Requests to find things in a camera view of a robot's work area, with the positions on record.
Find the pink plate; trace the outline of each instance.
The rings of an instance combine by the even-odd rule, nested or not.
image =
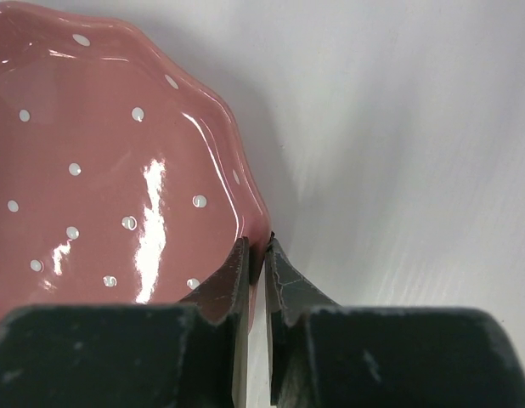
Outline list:
[[[175,302],[269,231],[216,94],[127,23],[0,3],[0,319]]]

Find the glossy surface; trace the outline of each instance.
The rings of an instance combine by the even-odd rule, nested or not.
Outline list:
[[[234,118],[117,20],[0,3],[0,319],[168,303],[268,213]]]

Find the ceramic plate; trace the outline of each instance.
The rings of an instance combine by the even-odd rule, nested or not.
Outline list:
[[[241,236],[260,260],[268,212],[215,93],[127,23],[0,3],[0,319],[175,302]]]

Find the pink bowl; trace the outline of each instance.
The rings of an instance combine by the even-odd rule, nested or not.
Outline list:
[[[216,94],[127,23],[0,3],[0,319],[175,302],[269,234]]]

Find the polka dot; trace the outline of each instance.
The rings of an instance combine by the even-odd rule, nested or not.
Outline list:
[[[68,171],[72,176],[79,176],[82,173],[82,167],[77,163],[71,163],[68,166]]]
[[[68,227],[66,229],[66,235],[71,240],[76,240],[77,238],[79,238],[79,229],[77,229],[76,227]]]
[[[136,122],[141,122],[144,119],[144,110],[142,108],[135,107],[133,109],[133,119]]]
[[[126,230],[131,230],[131,231],[134,231],[136,229],[136,218],[133,217],[132,215],[129,215],[128,217],[125,217],[124,219],[121,220],[121,225],[126,229]]]
[[[76,43],[82,45],[83,47],[88,47],[91,45],[91,42],[89,39],[85,36],[82,36],[81,34],[72,34],[72,37],[74,40],[76,40]]]
[[[22,122],[28,122],[28,121],[30,121],[30,119],[31,119],[31,114],[29,113],[28,110],[26,110],[26,109],[21,109],[20,112],[19,112],[19,119],[20,119]]]
[[[115,278],[115,276],[107,275],[104,277],[103,281],[107,287],[113,287],[117,285],[117,279]]]
[[[17,204],[16,200],[8,201],[8,210],[12,213],[16,213],[19,211],[19,204]]]
[[[172,85],[173,88],[179,89],[178,83],[175,82],[171,76],[165,75],[164,77],[167,79],[168,83]]]
[[[40,261],[38,261],[37,259],[32,259],[31,260],[31,269],[34,272],[41,272],[42,269],[43,269],[43,264]]]
[[[195,195],[193,197],[193,205],[197,208],[204,208],[208,200],[203,195]]]
[[[234,181],[236,182],[236,184],[240,184],[240,179],[238,178],[238,173],[235,170],[232,171],[232,175],[234,176]]]
[[[196,289],[200,285],[200,281],[196,278],[191,278],[187,280],[187,286],[191,289]]]

